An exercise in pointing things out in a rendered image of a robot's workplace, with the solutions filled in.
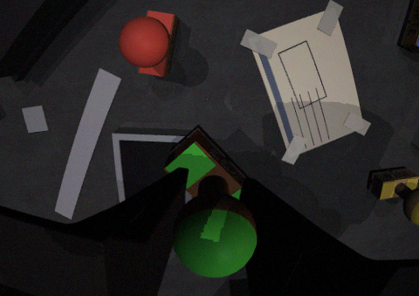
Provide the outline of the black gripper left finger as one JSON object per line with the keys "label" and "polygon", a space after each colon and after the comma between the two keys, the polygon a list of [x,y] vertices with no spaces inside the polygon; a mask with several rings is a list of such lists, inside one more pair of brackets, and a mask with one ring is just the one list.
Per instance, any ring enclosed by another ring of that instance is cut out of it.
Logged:
{"label": "black gripper left finger", "polygon": [[35,296],[157,296],[189,170],[66,224],[0,205],[0,283]]}

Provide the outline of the red rubber stamp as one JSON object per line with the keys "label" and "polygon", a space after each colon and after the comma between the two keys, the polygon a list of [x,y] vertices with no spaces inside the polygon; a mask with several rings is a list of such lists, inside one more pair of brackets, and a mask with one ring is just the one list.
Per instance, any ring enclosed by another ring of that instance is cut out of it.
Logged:
{"label": "red rubber stamp", "polygon": [[129,20],[123,26],[119,47],[123,58],[137,66],[137,72],[168,76],[175,48],[179,17],[147,10],[145,17]]}

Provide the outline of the cream inspection card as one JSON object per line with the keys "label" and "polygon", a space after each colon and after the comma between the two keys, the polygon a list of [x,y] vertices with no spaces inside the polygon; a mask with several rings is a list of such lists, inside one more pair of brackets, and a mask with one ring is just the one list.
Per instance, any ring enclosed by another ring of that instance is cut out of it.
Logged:
{"label": "cream inspection card", "polygon": [[285,142],[284,162],[352,132],[366,135],[359,98],[339,23],[343,6],[262,34],[245,30]]}

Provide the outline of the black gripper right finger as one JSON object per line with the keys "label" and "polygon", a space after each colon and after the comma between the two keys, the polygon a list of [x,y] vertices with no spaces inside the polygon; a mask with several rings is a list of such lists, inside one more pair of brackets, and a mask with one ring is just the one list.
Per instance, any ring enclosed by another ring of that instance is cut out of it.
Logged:
{"label": "black gripper right finger", "polygon": [[250,296],[419,296],[419,258],[371,260],[245,178],[241,203],[256,222]]}

